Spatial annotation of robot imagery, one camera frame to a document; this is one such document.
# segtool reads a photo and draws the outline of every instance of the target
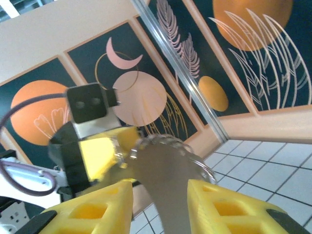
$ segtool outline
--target feather illustration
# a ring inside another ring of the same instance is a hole
[[[167,0],[157,0],[157,17],[160,26],[166,31],[167,37],[175,51],[182,56],[182,44],[180,43],[180,34],[178,33],[178,25],[176,17],[168,4]]]
[[[236,32],[217,19],[210,19],[235,42],[239,53],[232,49],[230,51],[243,70],[253,102],[257,103],[261,110],[264,110],[263,102],[266,103],[268,110],[285,108],[287,102],[291,103],[289,106],[294,107],[298,91],[307,87],[307,104],[311,104],[310,75],[291,37],[273,18],[263,15],[265,19],[263,21],[253,11],[249,9],[247,11],[255,22],[259,34],[241,17],[231,12],[226,12],[226,14],[238,26],[240,32]],[[250,51],[256,64],[252,63],[245,49]],[[268,77],[267,74],[273,74],[273,77]],[[276,93],[277,98],[273,99],[272,92]]]
[[[182,42],[183,48],[183,62],[188,68],[193,78],[198,78],[199,75],[199,57],[197,52],[194,50],[192,36],[189,33],[188,38]]]
[[[168,41],[181,57],[183,63],[189,70],[193,78],[199,77],[199,57],[193,47],[192,36],[189,33],[188,38],[180,42],[180,34],[178,33],[178,25],[176,16],[167,0],[157,0],[157,17],[160,26],[166,31]],[[178,83],[178,76],[175,73],[175,80]]]

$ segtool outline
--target leaf illustration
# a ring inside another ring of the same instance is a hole
[[[239,53],[231,49],[230,51],[243,69],[252,100],[263,109],[262,98],[264,98],[268,109],[270,109],[270,103],[273,102],[276,102],[276,109],[279,109],[284,108],[287,100],[291,98],[291,106],[294,107],[298,90],[306,86],[309,91],[307,104],[311,104],[311,78],[293,40],[273,18],[263,15],[265,19],[263,21],[253,11],[249,9],[247,11],[255,22],[259,33],[256,33],[255,29],[241,17],[231,12],[226,12],[226,14],[235,22],[241,32],[236,32],[217,19],[210,19],[221,27],[236,44]],[[246,41],[240,36],[241,33],[246,36]],[[257,64],[252,64],[247,53],[242,49],[249,50]],[[273,72],[274,79],[268,79],[266,75],[268,72]],[[268,100],[272,91],[277,93],[277,98]]]
[[[197,52],[194,50],[192,36],[189,33],[188,38],[182,42],[183,48],[183,62],[188,68],[191,76],[193,78],[198,78],[199,75],[199,57],[197,56]]]
[[[167,37],[175,51],[182,56],[182,44],[180,43],[179,27],[176,24],[176,17],[167,0],[157,0],[157,17],[160,26],[166,31]]]

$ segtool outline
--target black cable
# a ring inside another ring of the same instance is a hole
[[[13,107],[8,113],[6,113],[4,115],[4,117],[0,120],[0,133],[2,128],[5,126],[5,123],[7,122],[7,120],[17,111],[19,111],[20,109],[24,108],[25,106],[28,106],[30,104],[33,104],[35,102],[38,101],[43,101],[43,100],[47,100],[47,99],[54,99],[54,98],[64,98],[65,94],[47,94],[47,95],[42,95],[42,96],[38,96],[38,97],[33,97],[31,99],[28,99],[26,101],[23,101],[22,103],[16,105],[15,107]],[[57,183],[55,181],[55,178],[48,172],[43,172],[42,174],[44,176],[46,176],[47,178],[50,179],[51,183],[52,183],[52,188],[47,190],[47,191],[34,191],[31,189],[27,189],[24,186],[20,185],[19,183],[17,183],[11,176],[10,174],[6,171],[5,167],[4,167],[4,163],[0,160],[0,173],[3,175],[4,179],[11,184],[14,188],[20,190],[21,192],[28,194],[28,195],[32,195],[32,196],[46,196],[51,194],[56,186]]]

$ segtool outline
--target yellow plastic bracket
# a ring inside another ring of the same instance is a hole
[[[136,127],[121,127],[103,132],[79,142],[84,166],[90,181],[102,179],[105,172],[117,163],[111,137],[116,136],[122,156],[126,157],[140,138]]]
[[[129,234],[132,206],[131,182],[119,182],[45,210],[58,214],[40,234]]]
[[[270,203],[201,181],[189,180],[192,234],[287,234],[266,212]]]

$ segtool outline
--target purple cable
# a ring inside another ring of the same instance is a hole
[[[5,123],[7,122],[7,120],[18,110],[22,109],[25,106],[28,106],[30,104],[33,104],[35,102],[38,101],[43,101],[43,100],[47,100],[47,99],[53,99],[53,98],[64,98],[65,95],[64,94],[47,94],[47,95],[42,95],[42,96],[38,96],[38,97],[34,97],[31,99],[28,99],[26,101],[23,101],[22,103],[16,105],[15,107],[13,107],[8,113],[6,113],[4,115],[4,117],[0,120],[0,133],[2,128],[5,126]],[[53,177],[53,175],[51,175],[48,172],[42,171],[42,175],[48,179],[50,179],[51,184],[52,184],[52,188],[47,190],[47,191],[34,191],[31,189],[27,189],[24,186],[20,185],[19,183],[17,183],[11,176],[10,174],[7,172],[7,170],[5,169],[4,166],[13,166],[13,167],[17,167],[17,168],[22,168],[22,169],[26,169],[26,170],[30,170],[32,172],[39,172],[41,170],[38,170],[38,168],[30,166],[30,165],[25,165],[25,164],[20,164],[20,163],[14,163],[14,162],[2,162],[0,160],[0,173],[3,175],[3,177],[5,178],[5,180],[11,184],[14,188],[20,190],[21,192],[31,195],[31,196],[46,196],[51,194],[56,186],[57,186],[57,182],[55,180],[55,178]]]

